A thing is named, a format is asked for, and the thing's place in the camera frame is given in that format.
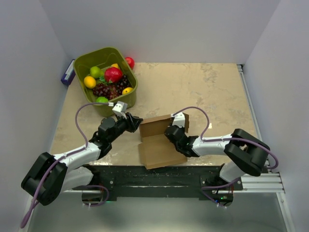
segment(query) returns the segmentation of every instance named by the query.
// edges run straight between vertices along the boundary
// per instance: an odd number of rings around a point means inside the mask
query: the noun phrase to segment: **red apple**
[[[133,69],[135,65],[134,59],[132,59],[131,57],[126,57],[126,62],[130,66],[130,68]]]

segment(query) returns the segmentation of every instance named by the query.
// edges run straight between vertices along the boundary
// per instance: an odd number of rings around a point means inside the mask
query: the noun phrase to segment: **cardboard box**
[[[189,115],[185,116],[185,132],[189,130]],[[164,135],[173,122],[170,115],[144,119],[140,124],[140,161],[146,169],[160,168],[187,162],[187,157],[176,151],[174,144]]]

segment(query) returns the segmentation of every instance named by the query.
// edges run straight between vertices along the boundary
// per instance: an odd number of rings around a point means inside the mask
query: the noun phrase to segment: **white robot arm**
[[[187,136],[184,132],[184,114],[180,112],[171,116],[174,117],[174,120],[172,125],[166,129],[165,135],[175,145],[177,151],[187,157],[228,155],[232,159],[220,170],[219,178],[223,184],[232,182],[244,174],[253,176],[261,174],[268,153],[260,147],[254,146],[253,143],[258,143],[269,150],[269,147],[262,141],[242,129],[236,129],[232,134],[220,137]],[[218,183],[218,179],[209,180],[210,184],[211,182]]]

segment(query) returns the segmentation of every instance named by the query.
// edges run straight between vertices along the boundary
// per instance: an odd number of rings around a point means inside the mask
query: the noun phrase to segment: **yellow lemon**
[[[122,94],[127,94],[127,93],[131,92],[132,90],[133,90],[133,88],[131,88],[131,87],[125,88],[125,89],[122,91]]]
[[[120,69],[118,64],[112,64],[111,67],[115,67],[117,69]]]
[[[84,78],[84,84],[87,88],[94,88],[96,86],[96,80],[92,76],[87,76]]]

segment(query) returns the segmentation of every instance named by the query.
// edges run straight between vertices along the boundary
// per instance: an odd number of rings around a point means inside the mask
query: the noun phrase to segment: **green lime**
[[[98,79],[100,76],[103,76],[104,72],[97,66],[90,68],[90,76],[92,76],[95,79]]]
[[[96,102],[105,103],[105,102],[108,102],[108,99],[105,97],[98,97]]]

